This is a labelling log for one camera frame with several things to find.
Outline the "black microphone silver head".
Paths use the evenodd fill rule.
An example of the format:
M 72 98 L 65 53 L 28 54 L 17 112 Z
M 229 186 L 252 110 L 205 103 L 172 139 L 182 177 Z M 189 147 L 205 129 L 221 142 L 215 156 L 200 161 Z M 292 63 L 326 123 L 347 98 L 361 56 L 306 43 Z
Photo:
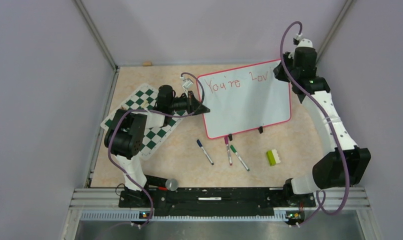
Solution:
M 145 177 L 149 186 L 166 188 L 168 191 L 176 191 L 179 188 L 179 183 L 174 178 L 162 178 L 153 175 L 145 175 Z

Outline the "pink-framed whiteboard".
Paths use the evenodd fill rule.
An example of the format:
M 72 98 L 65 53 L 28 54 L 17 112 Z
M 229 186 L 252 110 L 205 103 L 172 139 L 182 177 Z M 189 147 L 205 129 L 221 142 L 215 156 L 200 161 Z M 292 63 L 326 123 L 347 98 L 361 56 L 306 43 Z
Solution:
M 209 139 L 217 139 L 291 119 L 291 86 L 275 78 L 279 59 L 202 74 L 199 96 L 210 109 L 203 114 Z

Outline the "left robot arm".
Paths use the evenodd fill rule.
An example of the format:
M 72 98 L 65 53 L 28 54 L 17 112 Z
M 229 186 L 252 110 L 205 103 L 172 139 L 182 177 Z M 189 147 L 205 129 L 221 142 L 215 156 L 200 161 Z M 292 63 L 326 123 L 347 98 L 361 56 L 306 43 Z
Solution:
M 104 145 L 109 161 L 123 174 L 124 192 L 138 207 L 147 205 L 150 200 L 146 187 L 148 179 L 140 160 L 143 148 L 149 147 L 149 143 L 144 142 L 146 131 L 162 130 L 173 119 L 209 113 L 211 110 L 204 101 L 204 96 L 197 99 L 191 90 L 177 96 L 172 86 L 162 85 L 158 88 L 157 97 L 152 100 L 153 108 L 116 110 L 105 134 Z

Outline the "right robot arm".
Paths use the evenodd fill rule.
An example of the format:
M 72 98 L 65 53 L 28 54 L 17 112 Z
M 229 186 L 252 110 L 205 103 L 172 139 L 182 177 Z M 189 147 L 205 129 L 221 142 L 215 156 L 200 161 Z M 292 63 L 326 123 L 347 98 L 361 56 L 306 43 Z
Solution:
M 317 75 L 317 52 L 312 47 L 297 47 L 285 52 L 273 73 L 279 81 L 290 82 L 292 91 L 307 110 L 320 136 L 324 157 L 304 176 L 286 180 L 283 201 L 296 206 L 303 194 L 315 191 L 357 185 L 371 160 L 368 148 L 361 148 L 347 132 L 332 100 L 331 89 L 325 78 Z

